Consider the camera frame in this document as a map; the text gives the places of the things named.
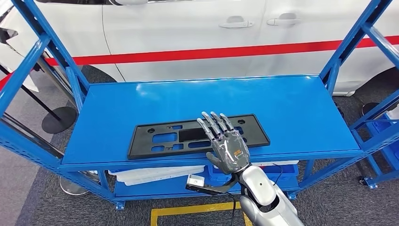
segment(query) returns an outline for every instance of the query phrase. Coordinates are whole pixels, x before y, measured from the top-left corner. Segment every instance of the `red stripe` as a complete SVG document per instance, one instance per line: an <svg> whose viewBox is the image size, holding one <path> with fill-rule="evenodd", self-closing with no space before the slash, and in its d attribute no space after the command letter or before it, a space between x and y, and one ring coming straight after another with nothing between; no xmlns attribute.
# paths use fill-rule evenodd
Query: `red stripe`
<svg viewBox="0 0 399 226"><path fill-rule="evenodd" d="M399 35L385 37L392 45L399 44ZM157 62L172 60L194 60L210 59L224 57L247 57L259 55L285 54L285 53L303 53L317 52L326 50L336 50L341 40L335 41L317 41L291 44L277 44L264 46L245 46L231 48L208 48L178 51L163 51L149 53L128 53L116 55L98 55L98 56L78 56L73 57L77 65L102 65L102 64L122 64L139 62ZM363 39L357 48L373 47L375 44L370 39ZM48 58L46 61L51 65L58 65L54 58Z"/></svg>
<svg viewBox="0 0 399 226"><path fill-rule="evenodd" d="M0 80L0 90L6 85L7 81L11 78L12 73L6 75L2 80Z"/></svg>

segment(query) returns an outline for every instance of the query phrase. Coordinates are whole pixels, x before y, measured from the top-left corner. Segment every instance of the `car door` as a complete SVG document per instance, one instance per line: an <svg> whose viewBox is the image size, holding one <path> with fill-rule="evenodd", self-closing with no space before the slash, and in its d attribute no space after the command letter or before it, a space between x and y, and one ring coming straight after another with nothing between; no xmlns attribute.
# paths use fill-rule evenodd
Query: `car door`
<svg viewBox="0 0 399 226"><path fill-rule="evenodd" d="M104 5L111 54L250 46L256 44L265 0L150 1ZM244 76L248 57L117 64L127 81Z"/></svg>
<svg viewBox="0 0 399 226"><path fill-rule="evenodd" d="M252 57L247 75L320 73L334 50L317 50L334 46L329 41L342 40L368 3L368 0L268 1L258 45L281 45L281 50L289 49L282 51L284 54ZM302 45L283 45L290 43Z"/></svg>

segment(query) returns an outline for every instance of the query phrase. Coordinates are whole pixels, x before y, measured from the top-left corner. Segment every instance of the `door handle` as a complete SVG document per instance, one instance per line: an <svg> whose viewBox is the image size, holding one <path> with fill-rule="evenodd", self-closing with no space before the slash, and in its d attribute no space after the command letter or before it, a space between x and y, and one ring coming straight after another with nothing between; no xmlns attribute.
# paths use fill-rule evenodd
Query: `door handle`
<svg viewBox="0 0 399 226"><path fill-rule="evenodd" d="M266 21L268 25L272 26L279 26L279 25L293 25L301 22L301 19L296 18L296 19L270 19Z"/></svg>
<svg viewBox="0 0 399 226"><path fill-rule="evenodd" d="M244 22L219 24L219 27L222 27L222 28L244 28L244 27L252 27L254 24L255 24L254 22L247 20Z"/></svg>
<svg viewBox="0 0 399 226"><path fill-rule="evenodd" d="M227 18L226 23L219 24L222 28L244 28L252 27L255 22L250 20L244 20L242 16L231 16Z"/></svg>

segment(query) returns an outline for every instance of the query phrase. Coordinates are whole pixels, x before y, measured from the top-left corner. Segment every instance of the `robot finger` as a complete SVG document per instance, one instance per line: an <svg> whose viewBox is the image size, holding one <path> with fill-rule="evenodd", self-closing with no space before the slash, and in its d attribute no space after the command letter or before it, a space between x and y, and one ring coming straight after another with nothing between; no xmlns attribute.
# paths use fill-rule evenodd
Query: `robot finger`
<svg viewBox="0 0 399 226"><path fill-rule="evenodd" d="M213 136L212 131L208 128L208 126L205 124L205 122L200 118L197 118L197 122L204 129L205 134L207 135L208 139L214 140L215 137Z"/></svg>
<svg viewBox="0 0 399 226"><path fill-rule="evenodd" d="M217 134L220 135L222 132L220 131L219 127L216 125L216 123L213 121L213 119L211 119L211 117L206 113L206 112L202 112L201 113L202 116L205 117L205 119L209 122L209 125L211 126L211 128L213 129L213 131Z"/></svg>
<svg viewBox="0 0 399 226"><path fill-rule="evenodd" d="M227 118L226 115L223 113L220 113L220 117L223 119L224 123L226 124L226 127L228 130L233 130L234 126L231 124L230 120Z"/></svg>
<svg viewBox="0 0 399 226"><path fill-rule="evenodd" d="M220 128L222 128L223 132L227 131L227 127L223 120L215 112L211 112L211 115L216 120L217 124L219 124Z"/></svg>

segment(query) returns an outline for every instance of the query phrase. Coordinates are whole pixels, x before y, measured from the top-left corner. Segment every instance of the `black cable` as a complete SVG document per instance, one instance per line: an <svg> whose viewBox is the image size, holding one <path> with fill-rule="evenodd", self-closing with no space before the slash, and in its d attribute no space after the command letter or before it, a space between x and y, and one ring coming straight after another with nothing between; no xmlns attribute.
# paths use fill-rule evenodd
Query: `black cable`
<svg viewBox="0 0 399 226"><path fill-rule="evenodd" d="M280 169L281 169L280 175L277 177L276 182L274 182L274 184L273 184L273 186L275 186L276 183L277 183L277 181L280 179L281 175L283 174L283 168L282 168L281 166L277 165L277 164L274 164L274 163L273 163L273 165L278 166L278 167L280 167Z"/></svg>
<svg viewBox="0 0 399 226"><path fill-rule="evenodd" d="M231 193L226 192L226 194L233 199L233 212L231 213L231 226L233 226L234 212L236 210L236 199L234 198L234 196Z"/></svg>

